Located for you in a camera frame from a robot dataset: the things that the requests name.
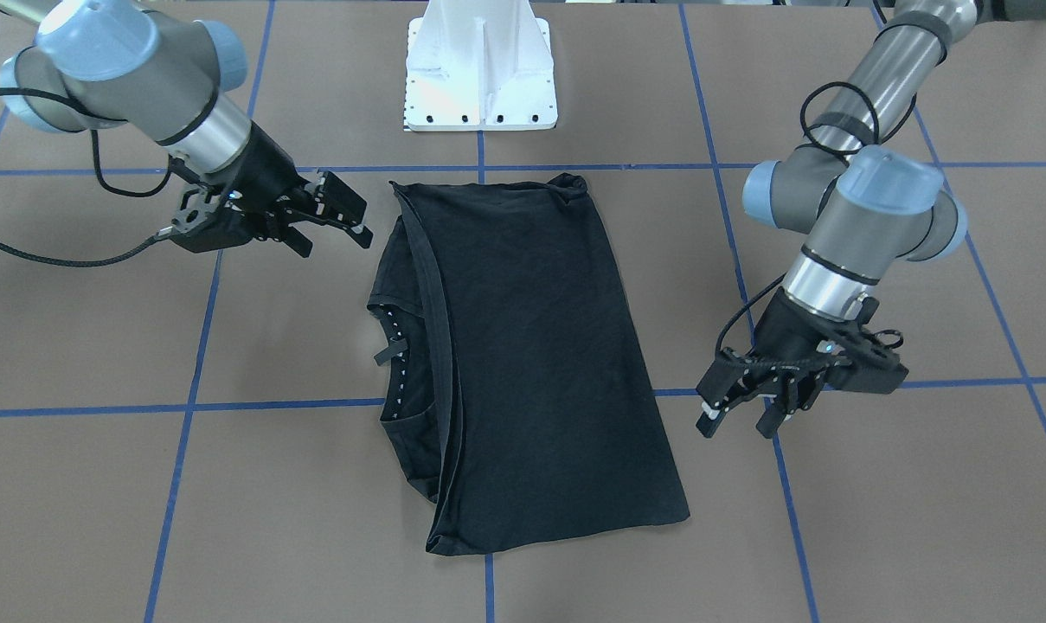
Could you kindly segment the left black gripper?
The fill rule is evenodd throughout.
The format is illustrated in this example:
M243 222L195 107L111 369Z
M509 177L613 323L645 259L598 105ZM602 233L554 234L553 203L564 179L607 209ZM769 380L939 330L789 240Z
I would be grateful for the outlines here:
M741 354L719 344L696 387L703 400L696 429L704 438L714 437L729 410L756 398L765 402L756 430L774 439L797 410L814 405L824 386L886 395L905 382L908 368L897 352L902 333L868 330L879 307L876 297L863 296L857 318L835 320L808 312L782 287L772 295L754 328L752 349Z

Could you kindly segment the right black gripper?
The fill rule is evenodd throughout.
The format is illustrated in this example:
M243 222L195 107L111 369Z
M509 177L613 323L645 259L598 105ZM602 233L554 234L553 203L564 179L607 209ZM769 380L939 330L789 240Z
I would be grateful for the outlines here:
M245 149L221 172L194 177L170 220L170 241L194 253L250 241L278 241L308 259L313 243L296 229L312 223L342 229L360 248L374 234L364 223L367 201L336 174L314 181L253 124Z

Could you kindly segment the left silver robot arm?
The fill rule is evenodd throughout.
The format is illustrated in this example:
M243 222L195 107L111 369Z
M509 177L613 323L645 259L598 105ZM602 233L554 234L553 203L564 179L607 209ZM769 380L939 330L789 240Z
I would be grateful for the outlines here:
M747 352L722 343L697 385L697 429L717 434L729 411L767 400L757 431L772 439L825 388L886 395L908 370L902 334L868 327L876 287L895 261L925 263L967 238L968 215L943 174L887 146L917 103L919 88L955 43L977 25L1033 17L1008 1L899 1L870 51L815 118L788 158L748 174L741 206L749 217L803 234L795 261L757 294L767 307Z

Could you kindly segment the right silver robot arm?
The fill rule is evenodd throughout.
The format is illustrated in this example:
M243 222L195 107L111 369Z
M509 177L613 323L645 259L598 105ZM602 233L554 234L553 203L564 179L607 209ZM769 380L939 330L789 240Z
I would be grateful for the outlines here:
M248 74L241 39L217 21L183 22L135 1L0 1L0 13L35 28L32 46L0 68L0 98L44 132L132 124L167 154L185 182L170 225L147 245L196 254L250 241L285 243L306 257L296 229L344 230L363 248L367 204L337 175L317 181L230 98Z

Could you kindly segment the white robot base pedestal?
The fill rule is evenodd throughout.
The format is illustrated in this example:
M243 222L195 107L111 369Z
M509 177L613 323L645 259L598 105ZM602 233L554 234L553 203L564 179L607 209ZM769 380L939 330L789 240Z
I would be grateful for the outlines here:
M550 27L528 1L429 1L409 21L405 131L543 131L558 118Z

